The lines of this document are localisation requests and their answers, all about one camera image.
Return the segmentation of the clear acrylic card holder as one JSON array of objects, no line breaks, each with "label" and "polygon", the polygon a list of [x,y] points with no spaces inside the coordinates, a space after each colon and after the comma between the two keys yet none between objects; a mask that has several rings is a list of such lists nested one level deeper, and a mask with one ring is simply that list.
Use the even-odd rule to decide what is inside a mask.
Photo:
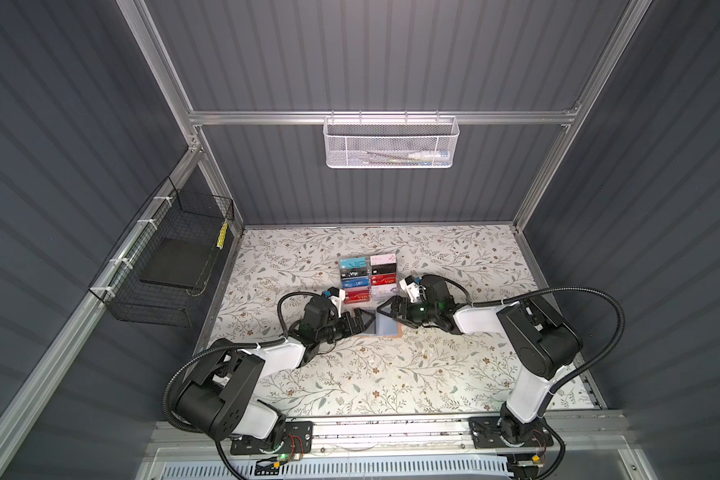
[{"label": "clear acrylic card holder", "polygon": [[346,304],[383,302],[398,292],[395,253],[341,258],[339,273]]}]

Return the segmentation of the pink leather card wallet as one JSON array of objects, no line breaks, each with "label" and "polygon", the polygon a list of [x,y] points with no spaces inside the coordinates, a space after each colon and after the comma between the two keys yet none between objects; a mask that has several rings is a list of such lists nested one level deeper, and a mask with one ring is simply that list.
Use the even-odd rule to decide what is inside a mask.
[{"label": "pink leather card wallet", "polygon": [[402,336],[402,325],[389,316],[376,310],[362,308],[360,310],[362,324],[365,329],[362,336],[399,338]]}]

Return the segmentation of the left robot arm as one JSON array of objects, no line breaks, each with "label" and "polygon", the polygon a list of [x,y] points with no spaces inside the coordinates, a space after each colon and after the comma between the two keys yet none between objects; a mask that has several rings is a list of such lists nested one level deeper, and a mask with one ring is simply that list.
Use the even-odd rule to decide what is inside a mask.
[{"label": "left robot arm", "polygon": [[331,292],[292,292],[276,306],[282,334],[263,342],[225,338],[195,354],[168,381],[162,410],[174,428],[215,442],[245,437],[269,449],[286,435],[286,415],[255,398],[259,381],[307,365],[324,345],[364,333],[376,320],[370,311],[342,310]]}]

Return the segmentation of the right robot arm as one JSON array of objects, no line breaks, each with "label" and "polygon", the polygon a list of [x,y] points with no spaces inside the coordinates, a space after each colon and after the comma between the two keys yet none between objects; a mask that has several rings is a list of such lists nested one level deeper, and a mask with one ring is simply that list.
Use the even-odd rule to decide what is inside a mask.
[{"label": "right robot arm", "polygon": [[501,334],[521,363],[514,387],[503,403],[496,430],[510,447],[528,442],[545,428],[543,417],[562,371],[582,342],[545,296],[551,288],[497,301],[458,302],[449,290],[457,283],[427,274],[399,282],[399,293],[377,313],[409,328],[435,328],[452,335]]}]

